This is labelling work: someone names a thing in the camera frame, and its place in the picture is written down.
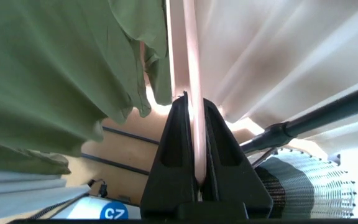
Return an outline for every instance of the blue circle logo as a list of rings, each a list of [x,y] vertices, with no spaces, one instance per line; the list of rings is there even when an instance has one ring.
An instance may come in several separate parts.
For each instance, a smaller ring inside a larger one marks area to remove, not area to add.
[[[100,219],[126,220],[128,219],[128,209],[121,202],[110,202],[103,207]]]

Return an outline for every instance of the green curtain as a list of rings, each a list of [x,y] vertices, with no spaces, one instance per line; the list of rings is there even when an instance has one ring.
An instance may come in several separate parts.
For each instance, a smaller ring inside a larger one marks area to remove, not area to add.
[[[157,103],[171,103],[164,10],[162,0],[0,1],[0,149],[13,166],[40,172],[25,154],[67,173],[35,151],[79,156],[103,139],[103,118],[123,123],[134,106],[147,116],[140,42]]]

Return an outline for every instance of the black strip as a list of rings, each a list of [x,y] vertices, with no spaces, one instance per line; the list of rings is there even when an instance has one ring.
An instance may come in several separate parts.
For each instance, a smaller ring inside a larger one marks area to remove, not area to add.
[[[125,170],[136,172],[138,174],[143,174],[143,175],[149,175],[150,174],[150,172],[148,172],[146,170],[142,170],[142,169],[138,169],[138,168],[135,168],[135,167],[127,166],[125,164],[120,164],[118,162],[109,161],[107,159],[102,159],[102,158],[99,158],[99,157],[96,157],[96,156],[91,156],[89,154],[81,153],[81,155],[82,155],[82,157],[90,159],[92,161],[101,162],[103,164],[107,164],[107,165],[110,165],[110,166],[115,166],[115,167],[118,167],[118,168],[122,168],[122,169],[125,169]]]
[[[153,140],[153,139],[149,139],[149,138],[145,138],[145,137],[142,137],[142,136],[137,136],[135,134],[131,134],[131,133],[126,133],[125,131],[120,131],[120,130],[116,130],[114,128],[108,128],[108,127],[104,127],[103,126],[103,130],[105,131],[109,131],[111,133],[116,133],[116,134],[120,134],[120,135],[123,135],[123,136],[127,136],[127,137],[130,137],[130,138],[135,138],[135,139],[139,139],[139,140],[142,140],[142,141],[145,141],[145,142],[149,142],[149,143],[152,143],[152,144],[160,144],[158,141],[156,140]]]

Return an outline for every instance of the black pole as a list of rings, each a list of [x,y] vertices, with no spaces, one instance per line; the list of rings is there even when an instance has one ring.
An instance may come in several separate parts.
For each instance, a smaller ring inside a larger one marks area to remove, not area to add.
[[[280,147],[301,133],[355,114],[358,114],[358,90],[293,121],[267,127],[264,133],[242,145],[241,149],[248,153],[268,147]]]

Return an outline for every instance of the green garment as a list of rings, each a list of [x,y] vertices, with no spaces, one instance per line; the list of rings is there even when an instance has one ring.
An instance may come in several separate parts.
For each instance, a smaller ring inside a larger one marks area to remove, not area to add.
[[[24,149],[79,156],[103,139],[103,118],[123,123],[134,106],[147,116],[140,42],[157,103],[171,103],[164,15],[162,0],[0,1],[0,146],[12,165]]]

